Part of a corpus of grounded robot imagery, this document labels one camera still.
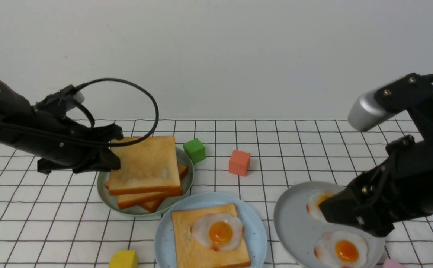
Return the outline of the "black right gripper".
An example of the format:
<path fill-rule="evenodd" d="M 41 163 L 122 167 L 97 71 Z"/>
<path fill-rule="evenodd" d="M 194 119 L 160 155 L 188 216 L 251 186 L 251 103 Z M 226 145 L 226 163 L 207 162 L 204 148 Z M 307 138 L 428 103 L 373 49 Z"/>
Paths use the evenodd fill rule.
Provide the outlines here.
<path fill-rule="evenodd" d="M 319 187 L 321 192 L 330 193 L 320 205 L 325 220 L 385 237 L 397 222 L 431 215 L 410 193 L 412 183 L 403 186 L 395 174 L 393 164 L 385 163 L 358 175 L 344 188 Z"/>

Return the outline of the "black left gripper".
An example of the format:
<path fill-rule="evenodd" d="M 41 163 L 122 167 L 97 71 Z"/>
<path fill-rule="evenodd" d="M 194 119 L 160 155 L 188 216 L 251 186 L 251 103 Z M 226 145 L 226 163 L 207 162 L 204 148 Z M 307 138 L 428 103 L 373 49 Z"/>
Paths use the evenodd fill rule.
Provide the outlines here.
<path fill-rule="evenodd" d="M 116 124 L 103 127 L 86 127 L 69 118 L 58 120 L 54 117 L 39 119 L 36 128 L 61 134 L 67 137 L 84 139 L 88 142 L 108 144 L 111 141 L 123 139 L 123 130 Z M 110 172 L 121 168 L 120 159 L 107 148 L 76 145 L 63 139 L 37 138 L 40 156 L 37 171 L 49 174 L 55 170 L 72 170 L 74 173 L 91 171 Z"/>

